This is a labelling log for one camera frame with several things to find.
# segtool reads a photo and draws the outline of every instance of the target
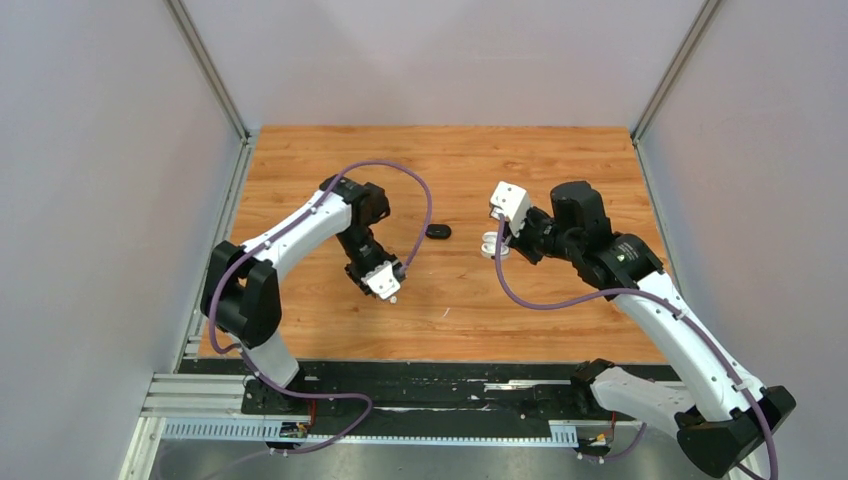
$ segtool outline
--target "white object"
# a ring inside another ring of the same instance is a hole
[[[480,246],[480,254],[483,257],[494,260],[495,250],[497,249],[498,232],[486,232],[483,234],[483,245]],[[501,244],[501,258],[509,257],[509,247],[505,243]]]
[[[687,390],[649,382],[621,367],[605,370],[595,378],[591,388],[601,408],[629,415],[672,437],[679,430],[674,415],[695,404]]]
[[[388,260],[365,275],[364,280],[368,288],[381,300],[389,299],[400,290],[400,281],[395,277],[392,263]]]
[[[484,243],[480,246],[480,254],[485,258],[494,260],[495,258],[495,248],[496,245],[494,243]],[[509,247],[506,245],[501,245],[501,258],[506,259],[509,257]]]
[[[511,183],[498,182],[495,192],[489,198],[489,207],[491,207],[489,215],[495,220],[499,220],[503,215],[508,222],[512,236],[518,237],[519,232],[524,227],[527,210],[532,206],[533,203],[530,202],[530,195],[527,194],[527,190]]]
[[[265,243],[275,233],[286,225],[292,223],[297,217],[305,212],[317,212],[306,217],[298,226],[285,234],[283,238],[273,242],[271,248],[266,248],[256,254],[257,260],[270,260],[277,270],[277,279],[282,283],[289,271],[303,260],[309,252],[318,245],[337,233],[344,231],[350,226],[351,207],[344,203],[342,197],[331,193],[320,205],[320,209],[313,205],[323,195],[321,190],[316,191],[312,198],[297,211],[286,217],[285,220],[272,227],[262,235],[244,242],[247,250]]]
[[[654,272],[637,282],[637,285],[640,290],[667,299],[675,307],[689,312],[687,316],[715,342],[722,354],[734,366],[743,382],[752,386],[750,392],[754,399],[762,398],[760,389],[763,387],[763,383],[742,367],[704,327],[698,317],[691,313],[668,274]],[[671,312],[647,298],[635,295],[619,295],[615,297],[613,303],[636,321],[657,348],[662,351],[669,364],[686,385],[704,419],[710,422],[730,420],[732,410],[738,408],[741,411],[746,411],[750,408],[748,401],[736,390],[734,383],[728,378],[727,372],[715,355],[694,331],[677,320]],[[622,385],[621,388],[629,390],[626,388],[627,386]],[[598,403],[620,402],[620,400],[613,398],[614,395],[621,395],[620,392],[606,389],[598,393],[609,397],[598,397]],[[635,404],[642,402],[639,395],[634,395],[632,398]],[[628,413],[627,408],[618,411]]]

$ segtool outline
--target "purple cable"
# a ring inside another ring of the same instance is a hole
[[[503,248],[503,234],[505,229],[506,221],[503,215],[500,216],[498,222],[498,237],[495,240],[495,252],[500,252],[501,248]],[[522,307],[529,308],[531,310],[557,310],[560,308],[571,307],[583,302],[588,302],[589,300],[594,300],[599,297],[606,297],[608,295],[635,295],[637,297],[647,298],[652,302],[662,306],[663,308],[670,311],[675,317],[678,317],[680,320],[686,324],[695,334],[700,338],[707,348],[715,355],[716,359],[721,363],[721,366],[727,371],[727,375],[733,380],[733,383],[736,385],[742,385],[742,378],[736,373],[736,369],[733,368],[733,365],[730,364],[730,361],[727,360],[727,357],[722,354],[721,350],[718,348],[718,345],[712,341],[712,339],[707,335],[695,322],[692,321],[691,318],[684,315],[683,312],[675,307],[671,302],[665,300],[664,298],[660,298],[657,295],[654,295],[650,292],[643,292],[642,290],[637,290],[634,288],[608,288],[606,290],[599,290],[597,292],[592,292],[587,295],[583,295],[581,297],[573,298],[571,300],[567,300],[565,302],[560,303],[552,303],[552,304],[537,304],[530,303],[525,300],[522,300],[509,288],[509,285],[506,283],[506,279],[503,274],[503,263],[500,255],[495,255],[495,272],[498,275],[498,282],[501,284],[501,288],[503,288],[504,293],[512,299],[513,302],[521,305]],[[742,388],[740,390],[742,395],[745,397],[745,400],[751,405],[751,408],[754,410],[754,415],[757,417],[757,422],[760,424],[760,430],[763,432],[763,438],[765,439],[766,450],[768,450],[769,457],[769,480],[777,480],[777,448],[774,445],[774,438],[771,433],[771,427],[766,420],[765,414],[763,414],[762,408],[754,399],[754,396],[748,390],[748,388]],[[639,440],[642,439],[641,435],[637,435],[636,439],[634,439],[633,444],[631,444],[626,450],[617,454],[615,457],[617,459],[623,458],[624,456],[630,454],[636,447],[636,444]],[[765,480],[759,475],[755,474],[751,470],[749,470],[744,465],[737,465],[737,467],[742,470],[749,477],[754,480]]]
[[[427,215],[424,218],[424,226],[421,228],[421,233],[418,234],[418,239],[415,241],[415,245],[412,247],[412,251],[409,252],[409,256],[406,258],[406,261],[403,262],[402,270],[405,271],[407,268],[409,268],[409,265],[412,263],[412,259],[415,258],[415,255],[418,253],[418,249],[421,248],[421,243],[424,241],[424,237],[425,237],[425,234],[426,234],[426,231],[427,231],[427,225],[430,224],[430,219],[433,216],[433,196],[430,194],[430,188],[427,186],[427,183],[424,182],[424,179],[419,177],[418,174],[416,174],[412,170],[408,169],[407,167],[404,167],[403,165],[401,165],[399,163],[392,162],[390,160],[365,160],[365,161],[362,161],[362,162],[356,162],[356,163],[348,165],[347,167],[342,169],[342,171],[339,172],[333,178],[333,180],[330,182],[330,184],[327,185],[327,188],[324,190],[324,193],[321,194],[320,197],[318,197],[318,200],[315,202],[315,205],[313,205],[313,207],[317,208],[317,207],[321,206],[321,204],[324,202],[324,200],[326,200],[327,197],[330,196],[330,194],[332,193],[332,190],[336,186],[336,184],[339,183],[339,181],[342,179],[342,177],[347,172],[349,172],[349,171],[351,171],[355,168],[364,167],[364,166],[368,166],[368,165],[383,165],[383,166],[391,167],[391,168],[394,168],[394,169],[400,170],[401,172],[406,173],[407,175],[414,178],[415,181],[418,182],[419,185],[421,185],[421,188],[424,189],[424,195],[427,197]],[[233,276],[233,274],[235,273],[236,270],[238,270],[239,267],[241,267],[250,258],[252,258],[254,255],[259,253],[262,249],[264,249],[265,243],[267,243],[267,242],[273,243],[273,242],[279,240],[283,235],[289,233],[296,226],[300,225],[301,222],[306,220],[306,218],[308,218],[310,215],[312,215],[311,210],[304,211],[297,218],[295,218],[291,223],[289,223],[285,227],[281,228],[280,231],[278,231],[277,233],[268,237],[266,242],[260,243],[259,245],[253,247],[247,253],[242,255],[238,260],[233,262],[233,264],[230,266],[230,268],[227,269],[226,272],[224,272],[224,275],[221,277],[221,281],[218,282],[218,285],[215,287],[215,292],[212,294],[212,300],[209,303],[209,321],[207,322],[208,328],[209,328],[209,343],[212,345],[212,349],[215,350],[215,352],[217,352],[219,355],[223,355],[223,354],[230,352],[231,350],[239,347],[239,344],[232,343],[232,344],[228,345],[226,348],[223,348],[218,343],[218,338],[215,336],[215,323],[216,323],[216,315],[217,315],[217,312],[218,312],[218,302],[221,300],[221,294],[224,293],[224,287],[226,286],[227,281],[230,279],[230,277]]]

